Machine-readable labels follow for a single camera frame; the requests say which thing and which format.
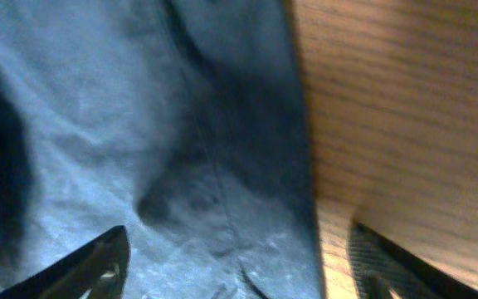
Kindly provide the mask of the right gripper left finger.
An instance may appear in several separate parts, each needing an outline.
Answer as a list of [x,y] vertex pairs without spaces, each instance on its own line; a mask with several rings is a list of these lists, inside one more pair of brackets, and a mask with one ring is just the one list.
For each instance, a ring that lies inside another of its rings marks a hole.
[[114,226],[43,271],[0,292],[0,299],[120,299],[130,246],[124,226]]

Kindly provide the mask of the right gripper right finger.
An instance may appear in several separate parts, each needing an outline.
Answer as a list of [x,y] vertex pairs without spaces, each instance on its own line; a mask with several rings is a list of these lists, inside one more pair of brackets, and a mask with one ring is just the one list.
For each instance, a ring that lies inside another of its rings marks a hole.
[[478,299],[478,291],[400,247],[363,223],[353,222],[349,263],[360,299]]

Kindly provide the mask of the navy blue denim shorts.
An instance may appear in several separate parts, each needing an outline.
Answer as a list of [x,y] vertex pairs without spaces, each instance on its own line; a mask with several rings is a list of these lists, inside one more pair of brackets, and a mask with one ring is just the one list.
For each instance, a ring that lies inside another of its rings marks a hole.
[[325,295],[280,1],[0,0],[0,291],[117,225],[127,298]]

